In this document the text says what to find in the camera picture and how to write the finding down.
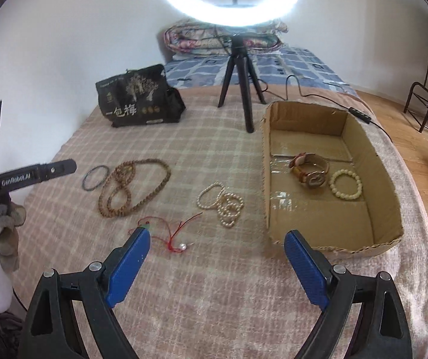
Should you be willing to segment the black tripod stand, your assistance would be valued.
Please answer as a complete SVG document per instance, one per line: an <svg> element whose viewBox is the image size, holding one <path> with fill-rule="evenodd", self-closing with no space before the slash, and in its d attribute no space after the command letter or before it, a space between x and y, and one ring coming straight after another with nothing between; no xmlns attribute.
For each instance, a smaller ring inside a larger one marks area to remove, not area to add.
<svg viewBox="0 0 428 359"><path fill-rule="evenodd" d="M254 85L259 102L262 105L266 105L267 102L264 99L263 91L255 72L254 64L244 44L244 39L238 34L232 35L231 37L231 53L224 74L218 108L224 106L234 69L237 69L238 72L238 84L241 92L246 132L253 133L255 127L251 101L251 84Z"/></svg>

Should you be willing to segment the brown leather wrist watch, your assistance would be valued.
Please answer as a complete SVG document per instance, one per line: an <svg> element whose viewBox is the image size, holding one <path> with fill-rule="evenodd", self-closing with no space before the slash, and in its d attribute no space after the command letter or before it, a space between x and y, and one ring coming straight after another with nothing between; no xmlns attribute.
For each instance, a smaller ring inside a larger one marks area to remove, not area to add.
<svg viewBox="0 0 428 359"><path fill-rule="evenodd" d="M326 183L329 169L329 162L315 153L299 153L289 163L291 173L310 189L319 188Z"/></svg>

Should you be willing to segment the pink plaid blanket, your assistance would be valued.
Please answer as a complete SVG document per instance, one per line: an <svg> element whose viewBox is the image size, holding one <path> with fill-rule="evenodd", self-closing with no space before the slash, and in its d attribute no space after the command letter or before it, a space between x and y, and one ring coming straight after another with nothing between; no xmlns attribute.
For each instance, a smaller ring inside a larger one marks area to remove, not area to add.
<svg viewBox="0 0 428 359"><path fill-rule="evenodd" d="M35 186L24 202L14 288L29 304L45 271L82 271L104 260L140 218L179 222L201 212L178 237L194 243L183 254L152 239L125 301L115 306L134 351L141 358L293 358L320 309L283 243L268 235L262 125L269 105L255 105L255 131L247 133L238 96L222 108L212 88L186 89L182 99L178 123L114 128L92 111L57 154L75 160L76 172ZM393 180L404 235L380 255L325 256L353 274L390 274L413 355L426 358L427 213L390 139L361 124Z"/></svg>

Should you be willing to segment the red cord jade pendant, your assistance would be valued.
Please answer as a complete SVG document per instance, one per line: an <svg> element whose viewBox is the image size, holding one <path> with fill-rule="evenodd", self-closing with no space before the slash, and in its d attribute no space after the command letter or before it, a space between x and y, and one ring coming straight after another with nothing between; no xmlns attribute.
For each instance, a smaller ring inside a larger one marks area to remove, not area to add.
<svg viewBox="0 0 428 359"><path fill-rule="evenodd" d="M202 215L203 213L199 212L186 220L179 220L179 222L169 222L160 216L144 216L137 221L136 227L147 229L151 239L160 241L170 253L183 254L194 243L180 241L178 237L185 227ZM186 250L179 249L181 243L187 244Z"/></svg>

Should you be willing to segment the brown cardboard tray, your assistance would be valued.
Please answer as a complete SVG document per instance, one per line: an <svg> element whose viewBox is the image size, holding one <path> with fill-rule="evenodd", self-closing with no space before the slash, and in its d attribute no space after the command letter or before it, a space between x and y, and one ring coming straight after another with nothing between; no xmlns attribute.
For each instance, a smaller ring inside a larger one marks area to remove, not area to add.
<svg viewBox="0 0 428 359"><path fill-rule="evenodd" d="M393 180L361 122L325 105L276 101L263 118L265 221L326 255L376 256L404 235Z"/></svg>

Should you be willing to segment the blue patterned bed sheet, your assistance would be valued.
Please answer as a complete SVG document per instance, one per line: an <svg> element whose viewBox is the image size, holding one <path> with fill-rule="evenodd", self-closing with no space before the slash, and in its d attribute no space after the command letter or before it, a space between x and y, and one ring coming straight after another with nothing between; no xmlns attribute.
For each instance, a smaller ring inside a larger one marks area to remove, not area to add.
<svg viewBox="0 0 428 359"><path fill-rule="evenodd" d="M356 96L351 86L310 50L284 45L277 51L251 54L255 72L266 85L301 85ZM229 57L184 57L165 65L169 85L175 88L221 86Z"/></svg>

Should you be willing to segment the folded floral quilt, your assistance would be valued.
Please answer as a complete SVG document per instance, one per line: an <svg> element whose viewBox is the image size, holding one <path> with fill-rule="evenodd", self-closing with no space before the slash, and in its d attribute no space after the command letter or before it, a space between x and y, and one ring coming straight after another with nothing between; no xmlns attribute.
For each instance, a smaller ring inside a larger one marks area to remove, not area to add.
<svg viewBox="0 0 428 359"><path fill-rule="evenodd" d="M225 55L230 52L231 38L239 35L249 51L262 53L279 49L283 45L280 36L288 32L287 24L280 19L246 27L221 26L184 19L165 30L164 42L175 54Z"/></svg>

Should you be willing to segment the black printed snack bag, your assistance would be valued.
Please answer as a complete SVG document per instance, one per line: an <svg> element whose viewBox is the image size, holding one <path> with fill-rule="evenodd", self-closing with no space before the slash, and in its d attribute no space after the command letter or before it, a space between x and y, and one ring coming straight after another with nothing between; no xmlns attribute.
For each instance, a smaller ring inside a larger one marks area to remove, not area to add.
<svg viewBox="0 0 428 359"><path fill-rule="evenodd" d="M95 88L100 111L114 128L175 123L186 110L162 64L114 75Z"/></svg>

